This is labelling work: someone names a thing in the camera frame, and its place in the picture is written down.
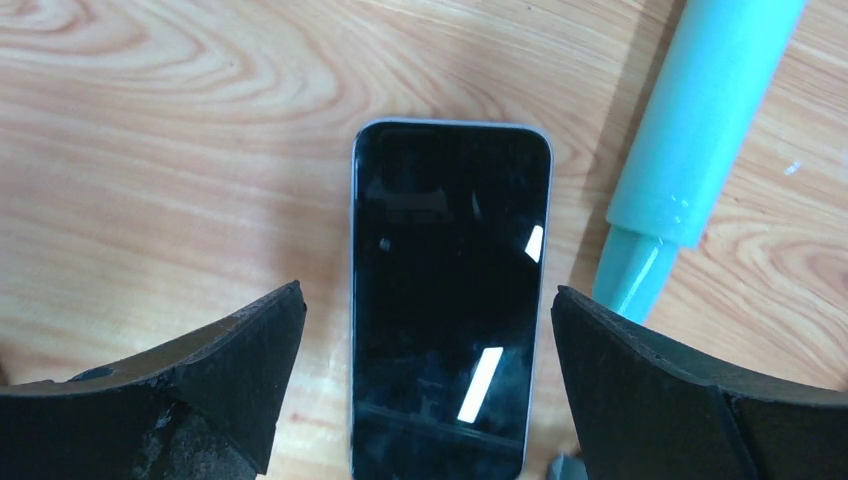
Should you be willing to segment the phone with white edge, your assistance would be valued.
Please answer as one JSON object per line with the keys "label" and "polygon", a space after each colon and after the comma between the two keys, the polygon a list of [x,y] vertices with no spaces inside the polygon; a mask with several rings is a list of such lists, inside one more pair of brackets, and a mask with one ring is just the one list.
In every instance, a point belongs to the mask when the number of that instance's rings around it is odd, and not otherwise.
{"label": "phone with white edge", "polygon": [[520,475],[553,160],[520,124],[386,118],[358,132],[353,478]]}

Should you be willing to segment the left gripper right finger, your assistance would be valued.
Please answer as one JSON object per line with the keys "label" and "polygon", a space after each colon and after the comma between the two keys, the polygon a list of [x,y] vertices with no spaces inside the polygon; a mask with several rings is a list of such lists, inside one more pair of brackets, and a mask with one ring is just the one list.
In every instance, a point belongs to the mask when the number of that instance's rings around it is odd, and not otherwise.
{"label": "left gripper right finger", "polygon": [[843,479],[847,395],[726,362],[563,286],[551,309],[588,479]]}

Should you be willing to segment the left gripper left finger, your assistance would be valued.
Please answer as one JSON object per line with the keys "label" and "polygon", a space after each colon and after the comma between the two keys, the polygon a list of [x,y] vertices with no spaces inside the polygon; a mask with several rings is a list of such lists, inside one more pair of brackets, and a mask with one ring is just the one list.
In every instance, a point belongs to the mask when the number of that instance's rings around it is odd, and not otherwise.
{"label": "left gripper left finger", "polygon": [[253,479],[268,470],[307,307],[288,283],[64,382],[1,390],[5,479]]}

